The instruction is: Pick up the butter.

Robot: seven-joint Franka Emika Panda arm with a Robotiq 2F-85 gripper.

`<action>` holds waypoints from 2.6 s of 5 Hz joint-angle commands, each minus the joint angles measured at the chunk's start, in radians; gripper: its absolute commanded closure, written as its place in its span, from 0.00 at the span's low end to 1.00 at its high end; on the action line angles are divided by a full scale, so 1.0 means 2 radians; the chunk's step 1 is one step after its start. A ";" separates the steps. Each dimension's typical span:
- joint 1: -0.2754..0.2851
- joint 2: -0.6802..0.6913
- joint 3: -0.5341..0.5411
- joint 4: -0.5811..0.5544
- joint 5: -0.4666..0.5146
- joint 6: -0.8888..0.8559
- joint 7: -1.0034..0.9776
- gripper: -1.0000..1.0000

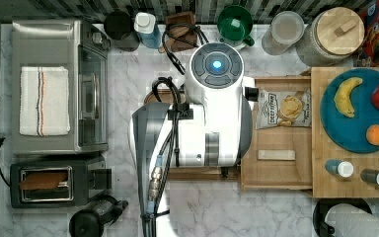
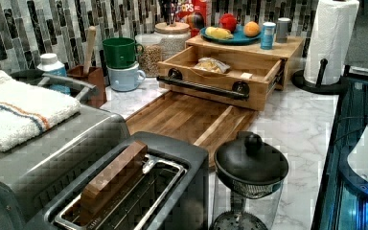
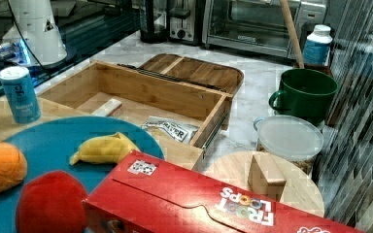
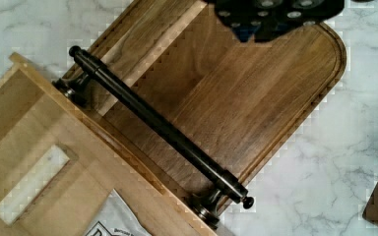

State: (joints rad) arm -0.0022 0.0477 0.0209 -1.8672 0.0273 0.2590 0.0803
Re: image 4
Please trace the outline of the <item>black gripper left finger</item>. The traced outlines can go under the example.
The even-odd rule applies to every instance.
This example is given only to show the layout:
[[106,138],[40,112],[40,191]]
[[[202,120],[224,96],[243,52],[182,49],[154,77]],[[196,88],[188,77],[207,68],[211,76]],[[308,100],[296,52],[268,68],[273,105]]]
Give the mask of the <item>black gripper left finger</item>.
[[273,0],[204,0],[212,4],[220,22],[240,42],[254,37],[256,42],[269,41],[265,22],[271,15]]

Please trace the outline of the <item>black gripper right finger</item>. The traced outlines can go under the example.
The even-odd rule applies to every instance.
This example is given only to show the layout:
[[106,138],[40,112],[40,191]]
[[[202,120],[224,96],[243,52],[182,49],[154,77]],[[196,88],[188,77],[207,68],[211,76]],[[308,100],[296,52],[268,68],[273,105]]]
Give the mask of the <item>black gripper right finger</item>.
[[256,42],[269,42],[298,28],[312,26],[338,15],[345,0],[255,0],[260,23]]

